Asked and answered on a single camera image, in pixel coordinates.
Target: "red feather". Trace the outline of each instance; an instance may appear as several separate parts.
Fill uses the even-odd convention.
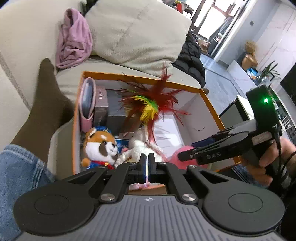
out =
[[[122,99],[122,103],[125,106],[130,107],[130,111],[128,114],[128,117],[126,118],[127,123],[129,119],[132,117],[132,115],[139,113],[141,114],[143,111],[143,108],[145,107],[145,104],[142,101],[138,101],[132,98],[134,95],[141,95],[144,96],[150,100],[156,101],[158,105],[158,114],[154,116],[153,120],[150,120],[147,124],[147,131],[148,131],[148,138],[149,140],[153,140],[155,142],[155,137],[153,134],[154,124],[156,121],[158,121],[161,116],[160,114],[164,115],[167,113],[172,113],[178,121],[183,125],[181,118],[178,115],[189,115],[188,112],[182,111],[182,110],[175,110],[173,108],[174,103],[178,104],[178,100],[175,97],[176,94],[183,90],[173,90],[170,92],[164,92],[165,83],[170,78],[171,75],[168,75],[167,68],[164,67],[162,71],[162,77],[160,80],[157,81],[157,83],[152,86],[150,89],[146,88],[143,84],[140,83],[130,83],[125,82],[128,85],[130,85],[133,89],[128,90],[126,88],[123,88],[119,90],[122,93],[130,93],[130,96],[124,96]]]

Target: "pink cloth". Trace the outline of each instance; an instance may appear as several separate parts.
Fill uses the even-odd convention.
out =
[[[67,9],[59,32],[56,66],[66,69],[82,63],[90,56],[92,43],[85,18],[76,9]]]

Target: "cardboard box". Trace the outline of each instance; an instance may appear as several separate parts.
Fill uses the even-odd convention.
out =
[[[92,77],[101,86],[106,89],[120,90],[127,88],[127,82],[140,83],[147,87],[155,85],[158,80],[149,79],[138,76],[128,76],[125,74],[110,74],[110,73],[97,73],[97,72],[83,72],[79,84],[75,113],[73,123],[73,135],[72,135],[72,171],[73,174],[77,174],[81,171],[81,132],[80,132],[80,119],[79,119],[79,98],[80,89],[83,80],[87,77]],[[165,91],[171,91],[174,89],[181,89],[180,93],[176,95],[178,105],[176,109],[184,110],[191,115],[182,117],[182,125],[173,115],[164,116],[164,119],[160,119],[155,124],[154,135],[157,145],[161,147],[164,153],[169,157],[177,149],[183,145],[191,145],[193,142],[203,140],[209,136],[216,134],[219,130],[224,130],[224,126],[211,105],[209,99],[202,91],[202,89],[177,84],[167,81],[165,84]],[[233,163],[239,163],[238,157],[233,158]],[[229,162],[225,162],[225,167],[229,166]]]

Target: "white plush toy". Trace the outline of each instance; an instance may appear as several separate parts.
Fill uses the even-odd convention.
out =
[[[114,167],[117,168],[118,165],[124,163],[130,157],[134,162],[139,162],[141,154],[146,154],[148,156],[150,153],[154,154],[156,162],[163,161],[165,155],[163,150],[153,142],[149,142],[148,134],[143,127],[142,129],[135,132],[133,137],[128,143],[129,150],[124,152],[115,162]]]

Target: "pillow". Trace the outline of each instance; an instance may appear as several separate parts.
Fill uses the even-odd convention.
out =
[[[87,12],[93,53],[161,77],[178,58],[191,20],[157,0],[99,0]]]

